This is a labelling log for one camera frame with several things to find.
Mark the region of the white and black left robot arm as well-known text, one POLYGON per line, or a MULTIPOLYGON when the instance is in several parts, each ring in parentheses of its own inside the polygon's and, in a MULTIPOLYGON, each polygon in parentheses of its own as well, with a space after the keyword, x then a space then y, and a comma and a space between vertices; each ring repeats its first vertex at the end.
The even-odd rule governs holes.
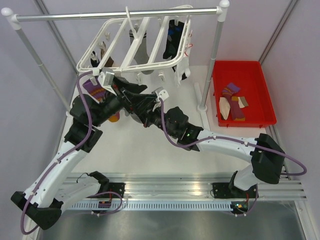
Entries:
POLYGON ((60 149, 29 188, 16 191, 11 197, 11 201, 22 210, 20 228, 24 235, 33 232, 25 230, 25 217, 36 224, 36 229, 48 230, 69 207, 85 198, 121 198, 110 188, 110 180, 98 171, 88 173, 86 178, 77 180, 72 187, 62 190, 61 186, 99 141, 103 132, 98 127, 102 123, 125 109, 146 125, 150 118, 161 116, 161 104, 168 97, 163 87, 144 94, 146 85, 130 83, 122 77, 113 78, 107 90, 108 97, 100 103, 83 93, 79 83, 76 86, 79 95, 73 100, 70 110, 73 122, 60 149))

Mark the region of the grey sock with black stripes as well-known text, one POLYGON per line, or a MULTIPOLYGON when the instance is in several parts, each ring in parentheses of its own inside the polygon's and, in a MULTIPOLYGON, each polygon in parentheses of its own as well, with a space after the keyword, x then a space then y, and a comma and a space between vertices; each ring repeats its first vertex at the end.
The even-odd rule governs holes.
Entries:
POLYGON ((124 111, 124 115, 126 116, 126 117, 131 117, 132 116, 132 113, 130 113, 129 111, 127 111, 125 108, 123 109, 123 111, 124 111))

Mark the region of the white plastic clip hanger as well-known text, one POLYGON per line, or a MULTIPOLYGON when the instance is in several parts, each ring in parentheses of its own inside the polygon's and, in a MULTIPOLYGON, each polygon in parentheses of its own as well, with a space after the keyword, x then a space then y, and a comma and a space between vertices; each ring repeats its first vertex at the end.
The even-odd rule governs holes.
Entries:
POLYGON ((169 23, 171 19, 169 15, 166 15, 164 18, 159 19, 159 32, 157 34, 151 53, 147 55, 147 61, 145 61, 144 63, 137 63, 136 65, 132 65, 131 63, 134 60, 134 57, 137 56, 139 48, 143 43, 146 42, 145 37, 151 17, 146 15, 143 15, 142 17, 133 17, 133 13, 129 12, 127 8, 125 9, 125 11, 126 13, 124 17, 112 18, 110 20, 107 20, 102 25, 97 35, 94 37, 93 41, 77 63, 76 69, 78 70, 78 72, 82 73, 92 69, 89 66, 87 67, 86 63, 94 58, 93 53, 95 52, 96 48, 100 48, 100 50, 104 51, 104 54, 100 58, 99 64, 97 65, 97 68, 103 68, 107 63, 107 60, 111 57, 117 44, 120 42, 120 38, 124 34, 127 26, 130 26, 133 40, 122 63, 119 66, 111 68, 115 73, 162 70, 174 66, 181 67, 184 64, 189 63, 188 51, 193 46, 190 43, 192 31, 190 30, 191 17, 189 15, 185 16, 185 22, 183 23, 183 27, 181 29, 181 36, 178 37, 178 46, 176 48, 176 53, 173 54, 173 57, 169 57, 167 61, 155 61, 160 49, 160 44, 165 35, 165 31, 169 29, 169 23), (119 24, 119 29, 110 44, 108 46, 105 46, 105 42, 102 41, 102 37, 103 35, 105 35, 106 40, 109 40, 109 33, 107 32, 107 30, 108 27, 112 24, 119 24))

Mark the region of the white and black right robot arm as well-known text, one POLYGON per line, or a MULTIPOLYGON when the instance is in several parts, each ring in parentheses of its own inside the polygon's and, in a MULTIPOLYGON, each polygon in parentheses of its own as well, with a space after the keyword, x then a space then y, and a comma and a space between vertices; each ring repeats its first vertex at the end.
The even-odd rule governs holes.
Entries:
POLYGON ((164 111, 164 101, 155 94, 134 96, 130 110, 145 128, 154 125, 161 129, 167 140, 178 148, 197 152, 217 152, 249 163, 231 177, 228 192, 241 197, 259 183, 279 183, 284 164, 284 151, 266 133, 256 138, 232 137, 214 133, 189 123, 189 118, 178 107, 164 111))

